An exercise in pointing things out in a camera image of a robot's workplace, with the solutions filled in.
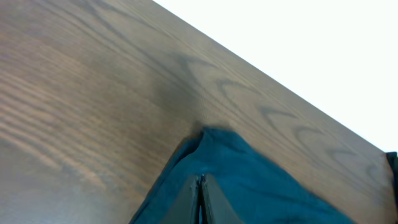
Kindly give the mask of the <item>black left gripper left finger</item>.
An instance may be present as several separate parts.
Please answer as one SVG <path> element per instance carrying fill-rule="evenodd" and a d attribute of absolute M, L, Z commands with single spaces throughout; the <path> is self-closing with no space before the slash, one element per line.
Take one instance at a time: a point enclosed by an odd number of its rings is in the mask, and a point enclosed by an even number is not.
<path fill-rule="evenodd" d="M 161 220 L 161 224 L 199 223 L 199 177 L 189 176 L 178 193 L 172 206 Z"/>

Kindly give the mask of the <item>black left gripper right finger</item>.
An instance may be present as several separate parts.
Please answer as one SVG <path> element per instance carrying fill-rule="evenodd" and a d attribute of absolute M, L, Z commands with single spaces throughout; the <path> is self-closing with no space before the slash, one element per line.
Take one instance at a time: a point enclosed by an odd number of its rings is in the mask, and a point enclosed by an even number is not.
<path fill-rule="evenodd" d="M 243 224 L 231 206 L 220 185 L 211 174 L 202 176 L 201 210 L 203 222 L 207 224 Z"/>

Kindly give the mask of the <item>navy blue shorts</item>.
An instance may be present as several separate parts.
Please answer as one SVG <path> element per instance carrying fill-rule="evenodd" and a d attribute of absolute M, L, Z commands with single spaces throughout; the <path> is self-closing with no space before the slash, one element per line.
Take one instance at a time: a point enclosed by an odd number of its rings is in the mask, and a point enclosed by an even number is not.
<path fill-rule="evenodd" d="M 211 174 L 244 223 L 349 223 L 350 219 L 308 191 L 289 173 L 257 153 L 236 132 L 205 127 L 175 151 L 133 223 L 160 223 L 186 179 Z"/>

